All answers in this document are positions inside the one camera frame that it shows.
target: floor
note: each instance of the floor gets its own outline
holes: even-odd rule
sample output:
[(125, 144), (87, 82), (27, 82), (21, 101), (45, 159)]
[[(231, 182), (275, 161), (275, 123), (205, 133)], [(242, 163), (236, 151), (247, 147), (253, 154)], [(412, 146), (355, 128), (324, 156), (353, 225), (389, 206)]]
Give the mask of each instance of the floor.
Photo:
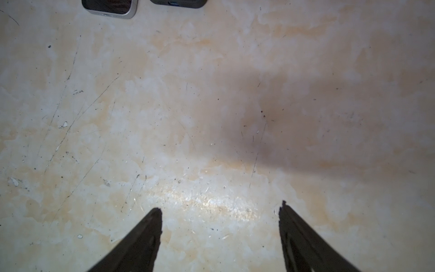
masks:
[(0, 3), (0, 267), (284, 271), (282, 200), (362, 271), (435, 266), (435, 2)]

